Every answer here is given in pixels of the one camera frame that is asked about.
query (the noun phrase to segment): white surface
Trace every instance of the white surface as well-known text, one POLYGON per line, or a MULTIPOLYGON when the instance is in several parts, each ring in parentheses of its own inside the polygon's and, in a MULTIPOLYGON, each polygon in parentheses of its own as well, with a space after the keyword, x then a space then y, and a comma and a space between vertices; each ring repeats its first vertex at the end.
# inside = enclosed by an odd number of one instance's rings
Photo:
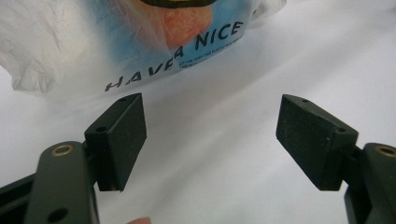
POLYGON ((359 147, 396 146, 394 0, 290 1, 219 56, 111 97, 48 102, 0 73, 0 186, 143 92, 148 139, 126 190, 97 193, 102 223, 347 223, 346 185, 319 192, 276 140, 283 93, 354 127, 359 147))

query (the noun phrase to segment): brass insert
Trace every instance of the brass insert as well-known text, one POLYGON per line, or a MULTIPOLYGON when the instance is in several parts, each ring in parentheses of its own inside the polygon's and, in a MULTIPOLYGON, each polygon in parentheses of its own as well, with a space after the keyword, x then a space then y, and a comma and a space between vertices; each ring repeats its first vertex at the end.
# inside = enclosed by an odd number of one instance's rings
POLYGON ((59 147, 56 147, 55 149, 52 150, 52 156, 64 156, 69 154, 71 151, 73 151, 73 146, 72 145, 62 145, 59 147))

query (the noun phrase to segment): white plastic bag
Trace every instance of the white plastic bag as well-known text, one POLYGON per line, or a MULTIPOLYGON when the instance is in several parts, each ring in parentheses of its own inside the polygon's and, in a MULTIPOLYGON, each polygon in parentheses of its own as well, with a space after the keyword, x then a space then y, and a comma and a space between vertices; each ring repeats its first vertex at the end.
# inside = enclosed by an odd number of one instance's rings
POLYGON ((3 0, 0 64, 12 87, 65 99, 191 67, 285 0, 3 0))

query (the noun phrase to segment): black plastic part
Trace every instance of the black plastic part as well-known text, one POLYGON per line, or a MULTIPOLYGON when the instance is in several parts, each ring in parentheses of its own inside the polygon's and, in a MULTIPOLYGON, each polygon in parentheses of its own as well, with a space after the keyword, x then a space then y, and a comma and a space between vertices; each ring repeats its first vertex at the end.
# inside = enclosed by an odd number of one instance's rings
POLYGON ((22 223, 35 175, 0 188, 0 223, 22 223))
POLYGON ((367 144, 361 158, 361 169, 375 208, 368 219, 373 223, 396 223, 396 148, 367 144))
POLYGON ((142 95, 119 99, 87 129, 85 138, 98 158, 99 190, 124 190, 147 138, 142 95))
POLYGON ((343 156, 353 152, 357 131, 308 100, 283 95, 276 137, 318 189, 340 189, 343 156))
POLYGON ((349 224, 366 223, 372 205, 367 193, 358 193, 349 187, 344 196, 346 203, 347 220, 349 224))
POLYGON ((81 143, 49 147, 40 157, 24 223, 98 223, 90 182, 81 143))
POLYGON ((351 187, 351 190, 359 194, 367 194, 361 173, 360 159, 362 154, 362 150, 358 147, 355 147, 352 153, 346 154, 341 165, 340 174, 351 187))

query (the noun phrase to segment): small hole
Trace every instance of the small hole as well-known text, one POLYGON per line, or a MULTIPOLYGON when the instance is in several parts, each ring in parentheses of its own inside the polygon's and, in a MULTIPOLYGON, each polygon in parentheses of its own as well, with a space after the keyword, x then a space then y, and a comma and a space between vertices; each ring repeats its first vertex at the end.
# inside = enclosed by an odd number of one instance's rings
POLYGON ((67 216, 67 209, 59 208, 49 214, 47 220, 49 223, 59 222, 67 216))
POLYGON ((107 130, 107 127, 100 127, 100 128, 97 128, 97 129, 96 129, 96 131, 99 132, 99 133, 102 133, 102 132, 104 132, 105 130, 107 130))

